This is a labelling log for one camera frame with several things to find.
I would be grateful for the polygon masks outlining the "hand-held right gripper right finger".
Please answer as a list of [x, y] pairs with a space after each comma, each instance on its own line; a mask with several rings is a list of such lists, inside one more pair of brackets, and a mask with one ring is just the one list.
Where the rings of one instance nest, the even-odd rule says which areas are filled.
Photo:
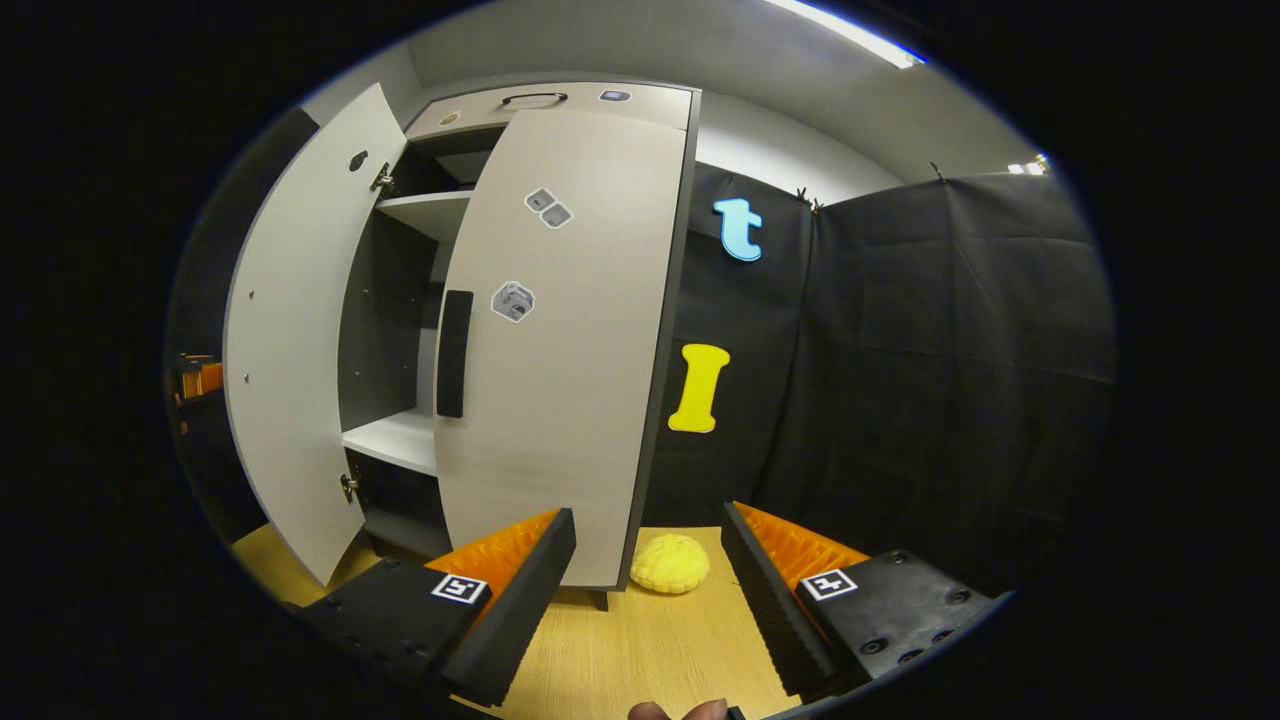
[[998, 601], [906, 550], [867, 555], [730, 501], [721, 543], [787, 694], [844, 694], [946, 644]]

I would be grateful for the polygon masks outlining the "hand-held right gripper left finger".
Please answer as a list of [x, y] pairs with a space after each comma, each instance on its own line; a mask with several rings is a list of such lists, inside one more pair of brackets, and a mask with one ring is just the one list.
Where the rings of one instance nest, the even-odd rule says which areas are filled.
[[500, 706], [576, 550], [553, 509], [425, 564], [384, 557], [300, 618], [378, 673]]

